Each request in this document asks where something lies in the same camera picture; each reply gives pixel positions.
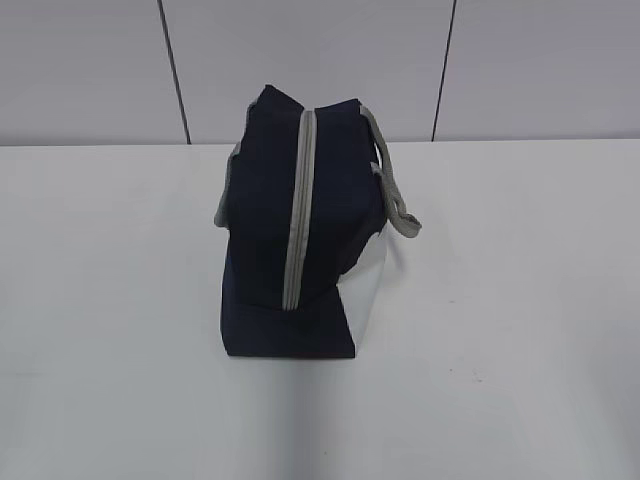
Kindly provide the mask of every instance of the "zipper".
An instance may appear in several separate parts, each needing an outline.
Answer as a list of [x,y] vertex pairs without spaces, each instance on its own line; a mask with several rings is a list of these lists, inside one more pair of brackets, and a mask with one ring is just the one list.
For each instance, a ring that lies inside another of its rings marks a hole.
[[289,244],[284,270],[282,308],[295,310],[300,300],[302,270],[309,243],[311,196],[315,167],[317,119],[314,110],[303,110],[298,128],[296,177],[289,226]]

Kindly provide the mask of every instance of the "navy fabric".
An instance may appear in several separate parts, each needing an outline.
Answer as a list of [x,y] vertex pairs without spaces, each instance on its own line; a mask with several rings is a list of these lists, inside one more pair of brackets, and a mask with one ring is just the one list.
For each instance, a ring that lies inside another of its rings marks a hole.
[[356,98],[315,108],[309,241],[296,310],[282,310],[304,107],[267,84],[232,159],[221,333],[229,355],[352,358],[336,283],[386,222],[369,124]]

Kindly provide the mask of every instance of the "lunch bag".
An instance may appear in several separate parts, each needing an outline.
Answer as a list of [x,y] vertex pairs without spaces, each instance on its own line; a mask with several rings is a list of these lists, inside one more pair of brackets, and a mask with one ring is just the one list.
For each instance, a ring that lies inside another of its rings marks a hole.
[[387,220],[405,237],[421,228],[371,112],[357,98],[305,109],[266,84],[247,108],[214,217],[229,230],[220,315],[228,355],[355,357]]

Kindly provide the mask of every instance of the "table surface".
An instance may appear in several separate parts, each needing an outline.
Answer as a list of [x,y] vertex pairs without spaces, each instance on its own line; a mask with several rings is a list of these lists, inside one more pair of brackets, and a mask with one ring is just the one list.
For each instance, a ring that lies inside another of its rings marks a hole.
[[231,147],[0,149],[0,479],[640,477],[640,141],[391,144],[342,361],[225,355]]

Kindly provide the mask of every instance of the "gray rope handle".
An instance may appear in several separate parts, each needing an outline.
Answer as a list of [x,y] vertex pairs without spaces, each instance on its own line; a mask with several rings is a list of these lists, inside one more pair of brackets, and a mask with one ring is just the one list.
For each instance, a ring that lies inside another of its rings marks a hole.
[[[247,113],[245,115],[244,120],[244,130],[247,131],[247,125],[249,124],[249,111],[256,104],[259,97],[256,97],[247,107]],[[222,190],[222,195],[220,196],[220,203],[218,203],[218,209],[216,210],[216,214],[213,217],[213,224],[216,227],[221,228],[229,228],[229,220],[227,218],[227,194],[229,192],[229,184],[231,183],[231,163],[233,161],[233,157],[240,153],[240,140],[236,143],[236,146],[233,147],[233,150],[229,154],[227,158],[227,172],[224,176],[224,190]]]
[[376,163],[371,162],[371,170],[374,174],[378,175],[382,181],[382,196],[384,198],[387,217],[398,233],[407,238],[414,238],[420,232],[422,224],[416,217],[407,213],[407,206],[402,199],[398,185],[393,177],[393,166],[391,165],[391,158],[389,157],[389,149],[382,137],[378,122],[376,122],[373,114],[364,105],[360,105],[360,113],[369,121],[373,139],[382,156],[382,168]]

